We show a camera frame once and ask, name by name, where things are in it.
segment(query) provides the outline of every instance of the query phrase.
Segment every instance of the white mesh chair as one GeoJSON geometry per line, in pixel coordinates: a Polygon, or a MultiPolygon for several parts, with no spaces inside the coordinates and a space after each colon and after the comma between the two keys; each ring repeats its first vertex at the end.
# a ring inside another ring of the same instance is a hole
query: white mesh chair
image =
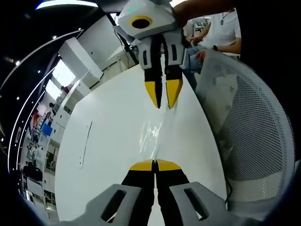
{"type": "Polygon", "coordinates": [[[286,113],[254,71],[213,50],[206,53],[196,94],[233,188],[228,209],[263,219],[294,172],[293,132],[286,113]]]}

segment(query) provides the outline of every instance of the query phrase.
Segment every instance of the ceiling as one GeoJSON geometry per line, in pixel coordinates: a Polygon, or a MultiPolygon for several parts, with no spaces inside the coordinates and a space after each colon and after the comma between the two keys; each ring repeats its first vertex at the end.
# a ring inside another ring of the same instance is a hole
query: ceiling
{"type": "MultiPolygon", "coordinates": [[[[47,68],[51,69],[58,62],[57,52],[63,42],[77,36],[80,33],[79,28],[85,31],[105,15],[99,8],[79,5],[51,6],[34,10],[39,3],[38,0],[24,1],[20,4],[18,2],[18,7],[15,7],[15,2],[8,1],[8,8],[12,9],[11,14],[9,16],[1,14],[1,21],[5,23],[3,23],[2,31],[4,32],[1,37],[3,39],[1,43],[4,45],[1,48],[0,85],[16,66],[8,59],[21,61],[36,48],[52,41],[53,36],[60,37],[75,31],[77,33],[62,39],[57,38],[31,55],[14,70],[0,90],[0,123],[6,135],[2,144],[6,147],[6,153],[8,153],[10,135],[15,123],[16,128],[23,129],[22,121],[26,121],[29,117],[42,90],[36,89],[16,121],[27,97],[44,77],[47,68]]],[[[46,84],[49,79],[50,76],[45,79],[44,83],[46,84]]],[[[15,163],[17,147],[12,145],[10,152],[11,159],[15,163]]]]}

